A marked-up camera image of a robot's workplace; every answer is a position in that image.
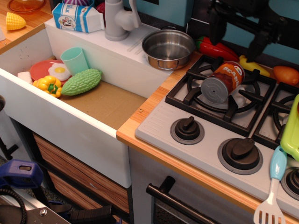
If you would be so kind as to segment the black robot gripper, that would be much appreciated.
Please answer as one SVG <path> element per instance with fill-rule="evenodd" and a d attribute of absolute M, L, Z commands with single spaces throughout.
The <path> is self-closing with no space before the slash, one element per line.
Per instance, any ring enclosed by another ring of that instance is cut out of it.
<path fill-rule="evenodd" d="M 230 23 L 255 35 L 247 51 L 247 62 L 254 62 L 269 43 L 277 43 L 287 21 L 274 12 L 268 0 L 213 0 L 210 15 L 210 42 L 218 44 Z"/>

